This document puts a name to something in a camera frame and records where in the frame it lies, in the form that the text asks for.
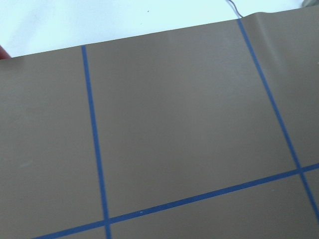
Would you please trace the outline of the red cylinder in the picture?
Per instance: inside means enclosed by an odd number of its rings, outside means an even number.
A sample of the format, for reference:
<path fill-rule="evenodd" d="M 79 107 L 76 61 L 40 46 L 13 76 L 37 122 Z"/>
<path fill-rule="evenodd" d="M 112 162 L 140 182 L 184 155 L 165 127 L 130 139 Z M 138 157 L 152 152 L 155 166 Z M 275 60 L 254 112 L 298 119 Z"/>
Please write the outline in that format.
<path fill-rule="evenodd" d="M 10 59 L 10 55 L 0 46 L 0 60 L 2 59 Z"/>

